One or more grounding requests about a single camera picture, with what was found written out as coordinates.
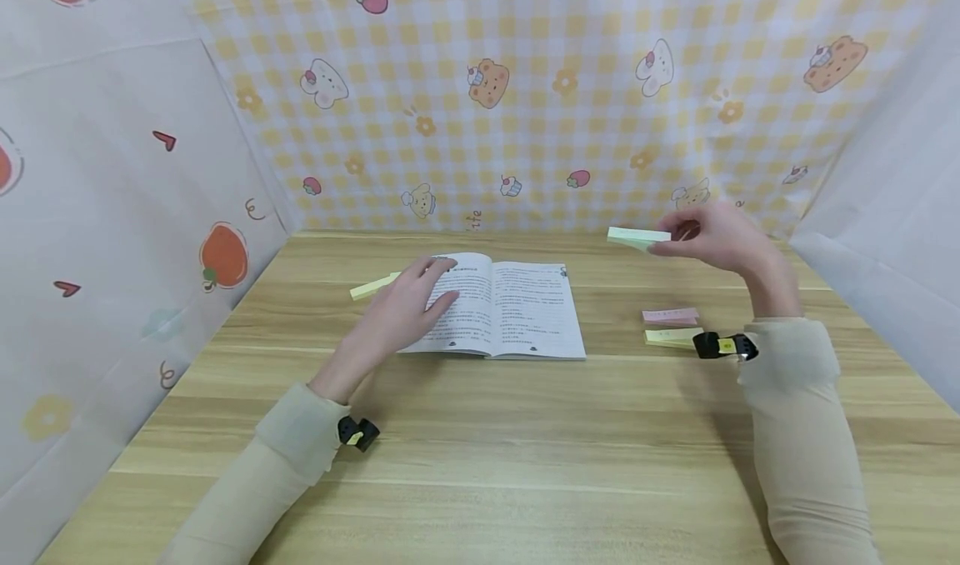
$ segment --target open book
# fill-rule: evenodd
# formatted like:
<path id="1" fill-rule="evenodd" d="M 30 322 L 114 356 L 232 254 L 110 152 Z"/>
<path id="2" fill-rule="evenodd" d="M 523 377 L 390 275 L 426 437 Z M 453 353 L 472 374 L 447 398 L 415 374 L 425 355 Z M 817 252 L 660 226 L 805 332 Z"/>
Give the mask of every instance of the open book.
<path id="1" fill-rule="evenodd" d="M 403 353 L 457 352 L 490 358 L 586 358 L 567 268 L 562 263 L 493 262 L 465 252 L 433 289 L 460 298 Z"/>

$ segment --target hand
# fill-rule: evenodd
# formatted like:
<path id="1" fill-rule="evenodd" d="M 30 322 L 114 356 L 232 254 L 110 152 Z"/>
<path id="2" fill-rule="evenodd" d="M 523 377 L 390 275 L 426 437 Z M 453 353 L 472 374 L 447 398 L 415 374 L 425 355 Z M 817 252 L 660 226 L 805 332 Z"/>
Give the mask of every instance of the hand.
<path id="1" fill-rule="evenodd" d="M 459 298 L 459 292 L 446 292 L 428 308 L 437 280 L 456 264 L 453 259 L 420 257 L 380 289 L 309 387 L 317 395 L 346 403 L 367 374 L 386 357 L 423 338 Z"/>
<path id="2" fill-rule="evenodd" d="M 730 203 L 710 203 L 671 212 L 658 226 L 670 232 L 673 239 L 653 244 L 650 253 L 654 255 L 699 259 L 709 266 L 740 275 L 765 267 L 766 263 L 782 256 L 770 238 Z"/>
<path id="3" fill-rule="evenodd" d="M 747 283 L 756 318 L 801 317 L 797 274 L 764 232 L 730 203 L 710 203 L 671 212 L 658 224 L 670 242 L 651 254 L 689 257 L 739 274 Z"/>

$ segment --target beige sleeve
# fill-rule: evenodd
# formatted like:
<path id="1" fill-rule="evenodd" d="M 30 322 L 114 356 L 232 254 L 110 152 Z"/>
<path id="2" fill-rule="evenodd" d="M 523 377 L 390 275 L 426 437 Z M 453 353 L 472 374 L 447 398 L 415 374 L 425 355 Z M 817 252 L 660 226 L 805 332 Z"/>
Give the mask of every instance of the beige sleeve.
<path id="1" fill-rule="evenodd" d="M 819 321 L 747 325 L 759 356 L 740 368 L 770 532 L 791 565 L 878 565 L 838 358 Z"/>
<path id="2" fill-rule="evenodd" d="M 264 538 L 337 449 L 349 408 L 295 384 L 257 425 L 253 440 L 210 487 L 157 565 L 250 563 Z"/>

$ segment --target sticky note pad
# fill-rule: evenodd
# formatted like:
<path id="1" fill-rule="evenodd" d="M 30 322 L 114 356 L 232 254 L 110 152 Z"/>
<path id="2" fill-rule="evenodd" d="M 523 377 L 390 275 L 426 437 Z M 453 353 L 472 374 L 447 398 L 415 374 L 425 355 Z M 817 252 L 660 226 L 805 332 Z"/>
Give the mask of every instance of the sticky note pad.
<path id="1" fill-rule="evenodd" d="M 702 327 L 685 327 L 682 330 L 647 330 L 645 335 L 647 344 L 696 350 L 693 337 L 699 333 L 703 333 Z"/>
<path id="2" fill-rule="evenodd" d="M 643 320 L 656 325 L 697 325 L 700 313 L 696 308 L 668 308 L 665 311 L 644 311 Z"/>
<path id="3" fill-rule="evenodd" d="M 361 298 L 367 298 L 371 294 L 374 294 L 378 289 L 383 288 L 388 285 L 388 283 L 397 279 L 397 276 L 400 274 L 399 271 L 394 271 L 390 275 L 387 275 L 385 278 L 380 278 L 375 282 L 364 283 L 362 286 L 355 287 L 350 291 L 350 298 L 353 300 L 360 300 Z"/>
<path id="4" fill-rule="evenodd" d="M 670 239 L 670 232 L 656 230 L 630 230 L 623 227 L 612 227 L 607 230 L 607 242 L 623 244 L 625 247 L 646 250 L 650 244 L 663 243 Z"/>

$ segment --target wooden tabletop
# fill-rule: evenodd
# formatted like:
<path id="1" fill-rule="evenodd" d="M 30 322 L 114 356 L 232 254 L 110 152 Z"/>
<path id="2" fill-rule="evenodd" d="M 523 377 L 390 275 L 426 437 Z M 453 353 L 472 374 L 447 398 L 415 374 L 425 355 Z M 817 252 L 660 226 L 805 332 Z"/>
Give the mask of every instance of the wooden tabletop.
<path id="1" fill-rule="evenodd" d="M 39 563 L 153 563 L 257 421 L 360 318 L 348 289 L 417 255 L 567 264 L 586 362 L 394 357 L 353 413 L 382 431 L 340 451 L 255 563 L 782 563 L 763 526 L 735 363 L 645 346 L 642 308 L 750 319 L 739 279 L 599 235 L 302 232 L 293 237 Z M 793 254 L 827 324 L 888 564 L 960 555 L 960 426 Z"/>

